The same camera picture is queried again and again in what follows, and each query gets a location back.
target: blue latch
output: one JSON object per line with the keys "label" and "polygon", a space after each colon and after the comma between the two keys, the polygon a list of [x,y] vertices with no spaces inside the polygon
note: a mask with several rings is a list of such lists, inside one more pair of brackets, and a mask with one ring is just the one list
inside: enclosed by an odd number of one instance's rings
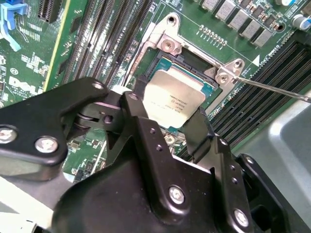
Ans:
{"label": "blue latch", "polygon": [[15,4],[19,4],[19,3],[24,2],[24,0],[5,0],[5,1],[11,5],[15,5]]}
{"label": "blue latch", "polygon": [[15,5],[8,3],[0,4],[0,32],[2,37],[10,43],[11,48],[15,52],[20,50],[21,47],[16,40],[10,36],[9,30],[15,29],[14,13],[16,12],[20,15],[25,15],[27,13],[27,6],[26,3],[18,3]]}

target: silver screw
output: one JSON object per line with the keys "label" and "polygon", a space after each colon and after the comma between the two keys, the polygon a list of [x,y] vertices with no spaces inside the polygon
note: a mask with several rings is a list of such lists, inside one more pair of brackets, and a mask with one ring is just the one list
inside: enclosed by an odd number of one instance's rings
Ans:
{"label": "silver screw", "polygon": [[179,188],[172,186],[169,189],[169,193],[170,193],[170,198],[172,199],[172,201],[174,203],[176,203],[178,205],[184,203],[185,195],[183,194],[183,192]]}
{"label": "silver screw", "polygon": [[134,100],[138,100],[138,97],[136,95],[134,95],[134,94],[129,94],[128,96],[131,97]]}
{"label": "silver screw", "polygon": [[58,143],[52,137],[42,137],[35,142],[35,148],[41,153],[53,153],[57,150]]}
{"label": "silver screw", "polygon": [[96,89],[102,90],[104,87],[100,85],[99,83],[92,83],[92,86],[95,87]]}
{"label": "silver screw", "polygon": [[234,211],[234,216],[241,226],[248,227],[247,217],[245,216],[245,214],[241,210],[236,209]]}
{"label": "silver screw", "polygon": [[220,139],[220,142],[224,145],[227,145],[226,141],[224,141],[222,138]]}
{"label": "silver screw", "polygon": [[15,130],[12,130],[7,127],[0,128],[0,144],[7,144],[13,142],[17,137]]}
{"label": "silver screw", "polygon": [[251,157],[246,157],[246,160],[247,160],[250,164],[254,164],[254,161],[251,159]]}

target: screwdriver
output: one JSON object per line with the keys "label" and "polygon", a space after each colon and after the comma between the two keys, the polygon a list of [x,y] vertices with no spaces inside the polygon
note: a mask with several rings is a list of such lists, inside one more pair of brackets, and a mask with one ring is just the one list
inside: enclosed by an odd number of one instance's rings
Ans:
{"label": "screwdriver", "polygon": [[269,85],[266,85],[266,84],[263,84],[263,83],[258,83],[256,81],[244,79],[244,78],[241,78],[241,77],[238,77],[238,76],[234,76],[234,79],[239,81],[239,82],[242,82],[242,83],[246,83],[246,84],[250,84],[250,85],[253,85],[253,86],[257,86],[257,87],[260,87],[260,88],[263,88],[263,89],[266,89],[266,90],[269,90],[269,91],[274,91],[274,92],[283,94],[285,96],[289,96],[289,97],[292,97],[292,98],[295,98],[295,99],[298,99],[298,100],[302,100],[302,101],[307,102],[307,103],[311,103],[311,97],[308,97],[308,96],[300,95],[300,94],[297,94],[297,93],[294,93],[294,92],[291,92],[291,91],[286,91],[286,90],[283,90],[283,89],[280,89],[280,88],[277,88],[277,87],[274,87],[274,86],[269,86]]}

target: motherboard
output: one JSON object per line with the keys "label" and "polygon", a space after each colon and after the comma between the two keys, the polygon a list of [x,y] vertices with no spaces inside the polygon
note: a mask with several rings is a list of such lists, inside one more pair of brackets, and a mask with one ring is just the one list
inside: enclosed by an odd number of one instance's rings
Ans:
{"label": "motherboard", "polygon": [[[1,0],[0,107],[94,77],[133,90],[172,154],[192,161],[183,125],[198,107],[238,147],[290,99],[231,82],[311,88],[308,0]],[[68,143],[63,172],[78,182],[105,167],[91,130]]]}

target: capacitor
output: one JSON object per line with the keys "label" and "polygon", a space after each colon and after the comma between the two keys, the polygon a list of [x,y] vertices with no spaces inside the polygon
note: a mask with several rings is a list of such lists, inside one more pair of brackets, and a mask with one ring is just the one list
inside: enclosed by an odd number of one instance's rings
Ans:
{"label": "capacitor", "polygon": [[296,0],[276,0],[277,5],[282,6],[291,6],[295,3]]}
{"label": "capacitor", "polygon": [[311,26],[311,19],[298,14],[293,17],[292,25],[300,30],[307,30]]}

